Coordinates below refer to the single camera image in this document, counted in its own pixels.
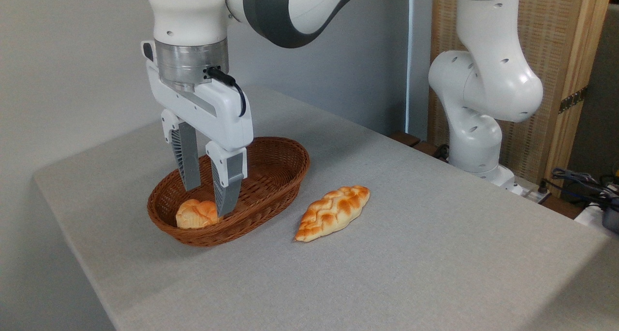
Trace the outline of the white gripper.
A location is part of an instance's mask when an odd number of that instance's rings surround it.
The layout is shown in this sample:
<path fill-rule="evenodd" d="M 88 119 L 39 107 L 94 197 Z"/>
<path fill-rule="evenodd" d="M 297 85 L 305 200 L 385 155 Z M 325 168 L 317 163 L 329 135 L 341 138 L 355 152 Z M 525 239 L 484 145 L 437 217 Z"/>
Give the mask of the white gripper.
<path fill-rule="evenodd" d="M 152 93 L 165 108 L 164 139 L 172 146 L 184 188 L 190 191 L 201 185 L 196 129 L 213 140 L 206 150 L 217 214 L 228 216 L 248 176 L 245 147 L 254 138 L 246 96 L 232 77 L 215 78 L 228 72 L 228 43 L 186 46 L 144 41 L 141 48 Z"/>

